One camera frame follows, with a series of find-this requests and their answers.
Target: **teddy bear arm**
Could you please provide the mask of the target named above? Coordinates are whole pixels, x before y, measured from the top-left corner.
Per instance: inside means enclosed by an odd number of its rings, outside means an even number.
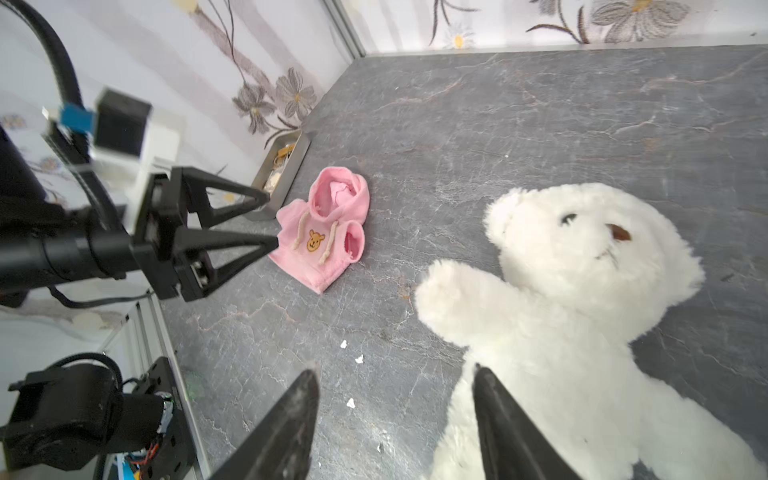
[[[419,319],[443,339],[467,346],[473,336],[509,333],[523,292],[492,273],[438,260],[415,292]]]

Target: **hoodie hood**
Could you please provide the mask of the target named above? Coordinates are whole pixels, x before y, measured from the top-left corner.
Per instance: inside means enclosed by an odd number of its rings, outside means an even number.
[[[308,204],[316,220],[366,221],[370,205],[368,183],[349,168],[326,167],[310,188]]]

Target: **hoodie drawstring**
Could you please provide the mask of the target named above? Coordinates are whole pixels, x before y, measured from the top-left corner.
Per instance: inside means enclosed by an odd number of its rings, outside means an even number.
[[[293,241],[293,245],[290,246],[291,250],[299,248],[301,245],[301,237],[304,236],[304,227],[306,226],[306,219],[310,217],[310,210],[307,209],[304,215],[299,219],[299,231],[296,233],[296,239]]]
[[[336,238],[336,226],[339,224],[339,221],[333,222],[333,225],[331,225],[331,234],[330,238],[328,239],[328,243],[326,244],[326,251],[323,252],[323,256],[320,257],[319,264],[323,265],[326,260],[328,260],[328,257],[331,256],[331,247],[333,247],[333,239]]]

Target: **metal tray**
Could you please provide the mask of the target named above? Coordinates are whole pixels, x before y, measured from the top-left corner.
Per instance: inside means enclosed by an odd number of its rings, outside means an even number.
[[[266,154],[264,163],[261,164],[259,173],[256,174],[256,178],[253,179],[253,183],[251,184],[251,187],[263,190],[266,180],[270,177],[270,173],[272,173],[272,160],[277,156],[277,151],[293,142],[296,142],[296,146],[285,160],[285,169],[283,170],[280,179],[277,181],[275,191],[270,195],[270,202],[260,210],[248,212],[247,214],[244,214],[243,217],[248,220],[258,221],[272,220],[277,216],[277,211],[283,206],[283,202],[288,195],[288,190],[293,183],[293,179],[296,178],[296,173],[299,171],[301,162],[304,161],[306,150],[310,147],[310,137],[303,131],[296,130],[275,138],[275,141],[272,143],[272,148],[270,148],[269,153]]]

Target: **gray marble surface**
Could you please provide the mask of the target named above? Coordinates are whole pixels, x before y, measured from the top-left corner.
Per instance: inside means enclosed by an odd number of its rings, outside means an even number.
[[[313,364],[311,478],[428,471],[462,351],[418,321],[420,273],[449,257],[500,274],[485,206],[511,187],[588,181],[653,204],[707,271],[692,300],[634,343],[637,363],[768,460],[768,48],[367,58],[306,129],[313,142],[288,200],[306,198],[325,166],[362,174],[360,263],[322,296],[264,260],[208,300],[163,305],[213,465]]]

